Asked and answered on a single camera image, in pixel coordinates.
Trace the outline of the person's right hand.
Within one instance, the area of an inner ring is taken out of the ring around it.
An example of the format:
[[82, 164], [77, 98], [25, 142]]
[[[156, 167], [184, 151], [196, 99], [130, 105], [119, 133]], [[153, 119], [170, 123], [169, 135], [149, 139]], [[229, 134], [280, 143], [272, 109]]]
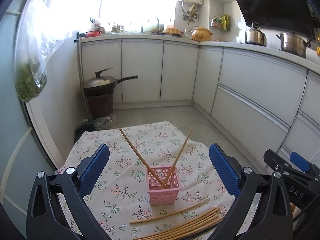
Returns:
[[295, 204], [293, 203], [290, 203], [290, 206], [291, 206], [292, 218], [296, 218], [301, 213], [302, 210], [297, 206], [295, 206]]

